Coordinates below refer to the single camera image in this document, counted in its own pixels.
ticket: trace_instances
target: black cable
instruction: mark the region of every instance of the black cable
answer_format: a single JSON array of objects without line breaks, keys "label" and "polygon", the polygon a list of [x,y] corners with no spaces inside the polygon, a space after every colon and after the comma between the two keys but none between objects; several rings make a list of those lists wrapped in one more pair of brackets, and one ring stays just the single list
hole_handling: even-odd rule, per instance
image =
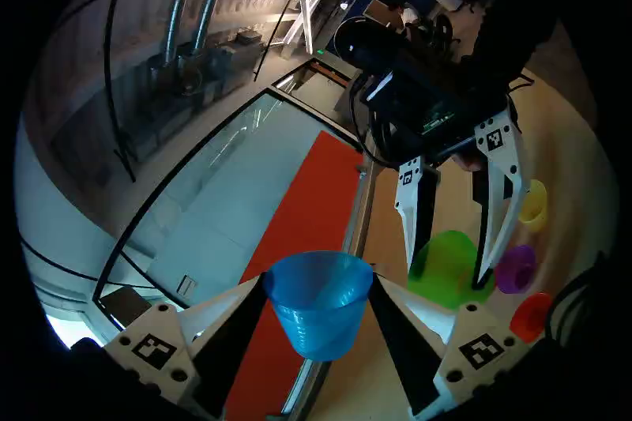
[{"label": "black cable", "polygon": [[[65,266],[60,265],[59,263],[55,263],[54,261],[52,261],[50,258],[45,257],[44,255],[42,255],[39,251],[37,251],[35,248],[33,248],[31,246],[30,243],[28,243],[24,237],[22,235],[20,235],[20,241],[22,242],[22,244],[24,246],[26,246],[27,250],[30,251],[32,254],[34,254],[36,257],[38,257],[40,260],[42,260],[44,263],[47,263],[48,265],[63,271],[64,273],[68,273],[70,275],[76,276],[77,278],[83,278],[84,280],[90,280],[90,281],[97,281],[98,278],[95,278],[94,276],[89,276],[86,275],[84,273],[79,273],[78,271],[75,271],[73,269],[67,268]],[[113,281],[108,281],[108,284],[114,284],[116,286],[124,286],[126,288],[141,288],[141,289],[155,289],[153,286],[142,286],[140,284],[127,284],[127,283],[115,283]]]},{"label": "black cable", "polygon": [[553,329],[551,327],[551,322],[553,320],[553,313],[558,308],[558,306],[562,303],[564,299],[573,294],[575,291],[581,289],[585,285],[590,282],[590,278],[594,273],[594,266],[586,269],[583,273],[580,273],[579,276],[576,276],[573,280],[571,280],[562,290],[555,296],[553,299],[553,303],[548,310],[547,318],[544,324],[544,332],[548,339],[553,339]]},{"label": "black cable", "polygon": [[64,16],[62,16],[59,21],[57,21],[57,24],[55,25],[55,27],[53,28],[53,32],[58,31],[65,23],[68,22],[68,20],[70,18],[72,18],[74,15],[76,15],[77,13],[79,13],[80,11],[82,11],[86,6],[90,6],[92,3],[96,2],[97,0],[85,0],[83,3],[81,3],[79,6],[77,6],[76,8],[73,8],[72,10],[70,10],[67,14],[65,14]]},{"label": "black cable", "polygon": [[136,177],[132,172],[130,160],[127,157],[125,146],[122,144],[122,134],[119,129],[119,121],[116,118],[116,109],[114,106],[114,94],[112,93],[112,73],[111,73],[111,44],[112,44],[112,28],[114,26],[114,13],[118,0],[110,0],[110,7],[107,11],[107,21],[105,24],[105,33],[103,35],[103,74],[105,75],[105,93],[107,96],[107,109],[114,129],[116,144],[118,146],[117,156],[122,162],[123,167],[127,171],[132,182],[136,182]]},{"label": "black cable", "polygon": [[555,333],[555,339],[557,339],[557,341],[559,343],[562,343],[562,331],[564,330],[564,326],[566,325],[566,321],[568,320],[570,315],[573,313],[575,308],[577,308],[577,306],[579,306],[579,304],[581,304],[582,302],[585,301],[588,292],[589,292],[589,289],[588,288],[584,288],[581,291],[581,293],[579,293],[577,296],[575,296],[575,299],[573,299],[573,301],[570,302],[568,307],[562,313],[562,317],[559,319],[559,323],[558,323],[558,330]]},{"label": "black cable", "polygon": [[396,164],[387,163],[386,161],[380,160],[378,157],[374,156],[374,154],[369,151],[369,148],[367,148],[367,145],[365,145],[364,140],[360,136],[358,121],[356,119],[355,98],[356,98],[356,89],[358,89],[359,87],[362,87],[362,85],[364,85],[366,81],[367,81],[366,78],[361,80],[361,78],[358,77],[358,79],[356,79],[355,81],[355,84],[351,87],[351,90],[349,91],[349,114],[351,115],[351,121],[353,122],[353,129],[355,131],[355,136],[358,138],[360,146],[362,146],[362,150],[367,154],[367,156],[369,156],[369,158],[372,161],[374,161],[376,164],[379,164],[382,167],[388,167],[390,169],[394,169],[395,171],[399,171],[399,166],[397,166]]},{"label": "black cable", "polygon": [[522,74],[520,74],[518,77],[519,77],[520,79],[522,79],[522,80],[526,81],[526,84],[519,84],[519,85],[516,85],[515,87],[510,88],[508,93],[515,92],[515,91],[516,91],[516,90],[518,90],[519,88],[523,88],[523,87],[531,87],[533,84],[535,84],[535,83],[536,83],[536,80],[535,80],[535,79],[532,79],[531,77],[527,77],[527,76],[525,76],[523,73],[522,73]]}]

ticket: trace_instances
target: orange mat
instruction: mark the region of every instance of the orange mat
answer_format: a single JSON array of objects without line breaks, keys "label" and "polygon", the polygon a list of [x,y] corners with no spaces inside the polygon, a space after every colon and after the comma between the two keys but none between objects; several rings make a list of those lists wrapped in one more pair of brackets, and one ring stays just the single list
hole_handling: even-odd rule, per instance
[{"label": "orange mat", "polygon": [[[362,155],[321,132],[254,251],[241,282],[281,258],[340,250],[358,189]],[[303,363],[265,304],[227,401],[228,421],[278,415]]]}]

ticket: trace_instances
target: floor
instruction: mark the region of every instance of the floor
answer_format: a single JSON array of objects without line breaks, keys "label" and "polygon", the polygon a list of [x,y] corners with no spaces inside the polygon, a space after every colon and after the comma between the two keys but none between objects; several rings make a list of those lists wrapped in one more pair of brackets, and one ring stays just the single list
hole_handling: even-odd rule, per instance
[{"label": "floor", "polygon": [[[455,38],[461,43],[454,46],[455,58],[472,53],[484,10],[474,7],[456,12],[448,12]],[[596,126],[596,103],[590,91],[588,80],[581,63],[570,43],[570,38],[561,23],[555,26],[551,38],[538,46],[527,63],[527,70],[546,81],[567,99],[586,122],[594,129]]]}]

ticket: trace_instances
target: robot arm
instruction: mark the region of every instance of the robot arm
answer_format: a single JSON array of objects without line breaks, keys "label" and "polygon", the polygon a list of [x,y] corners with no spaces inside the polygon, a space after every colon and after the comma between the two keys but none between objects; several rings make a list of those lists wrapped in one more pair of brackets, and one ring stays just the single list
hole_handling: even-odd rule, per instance
[{"label": "robot arm", "polygon": [[[224,405],[267,300],[267,274],[182,312],[157,304],[105,351],[172,404],[198,418],[225,419]],[[369,303],[415,420],[463,403],[528,350],[478,303],[455,313],[375,273]]]},{"label": "robot arm", "polygon": [[[522,136],[510,117],[509,108],[476,126],[474,138],[477,148],[487,158],[488,173],[488,199],[483,203],[481,241],[472,281],[473,288],[481,288],[509,243],[530,180]],[[512,183],[513,192],[505,213],[506,177]],[[438,181],[438,170],[426,166],[423,156],[400,166],[395,209],[404,227],[408,269],[417,252],[430,239]]]}]

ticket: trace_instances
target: wall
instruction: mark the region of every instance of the wall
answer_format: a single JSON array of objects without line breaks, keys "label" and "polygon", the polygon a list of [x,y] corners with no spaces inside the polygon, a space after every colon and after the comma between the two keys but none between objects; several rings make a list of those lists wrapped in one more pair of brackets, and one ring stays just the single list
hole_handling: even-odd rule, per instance
[{"label": "wall", "polygon": [[[75,208],[53,182],[37,160],[24,129],[17,130],[13,173],[17,226],[35,250],[52,261],[85,275],[98,277],[114,247],[115,240]],[[95,282],[65,273],[42,261],[23,247],[24,259],[45,310],[57,308],[79,311],[91,329],[104,340],[116,334],[112,324],[91,302]],[[141,266],[149,259],[131,248],[126,252]],[[128,265],[117,264],[110,280],[128,284],[149,283]],[[107,285],[108,291],[115,286]],[[156,296],[156,290],[139,290],[142,295]]]},{"label": "wall", "polygon": [[[51,182],[33,152],[23,120],[17,131],[14,185],[17,225],[24,239],[60,265],[98,276],[115,241],[70,204]],[[25,256],[36,284],[44,284],[60,295],[68,295],[69,291],[92,294],[92,281],[53,268],[28,251]]]}]

